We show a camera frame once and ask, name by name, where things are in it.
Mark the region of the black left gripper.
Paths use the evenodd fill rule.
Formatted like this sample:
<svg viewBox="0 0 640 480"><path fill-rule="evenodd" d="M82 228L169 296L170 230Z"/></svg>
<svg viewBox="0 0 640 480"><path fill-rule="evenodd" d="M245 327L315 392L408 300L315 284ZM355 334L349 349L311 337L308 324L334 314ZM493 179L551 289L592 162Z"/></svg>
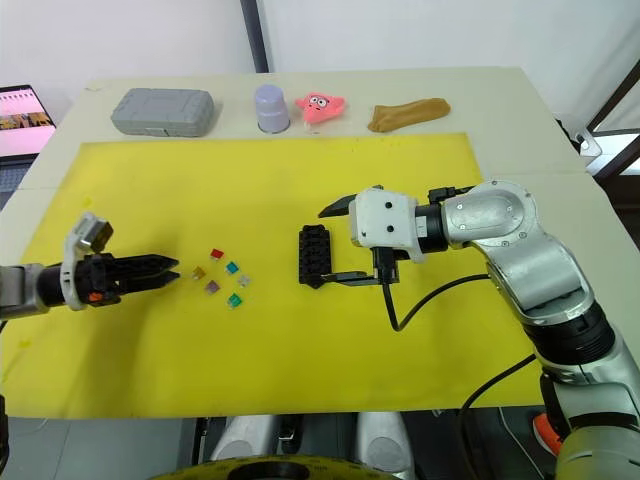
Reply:
<svg viewBox="0 0 640 480"><path fill-rule="evenodd" d="M87 255L81 261L81 301L90 306L121 302L120 294L156 290L180 278L171 271L179 261L158 254L114 258L112 254ZM117 276L151 276L116 280Z"/></svg>

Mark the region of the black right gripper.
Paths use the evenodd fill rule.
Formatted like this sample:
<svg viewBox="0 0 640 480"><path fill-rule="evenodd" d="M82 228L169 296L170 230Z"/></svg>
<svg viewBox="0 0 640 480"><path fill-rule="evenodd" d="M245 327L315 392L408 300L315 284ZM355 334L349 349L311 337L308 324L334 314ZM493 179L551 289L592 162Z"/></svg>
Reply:
<svg viewBox="0 0 640 480"><path fill-rule="evenodd" d="M319 218L345 216L349 214L349 205L356 195L347 195L326 206L318 214ZM391 285L399 282L397 259L395 251L390 247L373 247L374 276L364 271L334 272L323 274L321 279L325 283L338 283L346 286Z"/></svg>

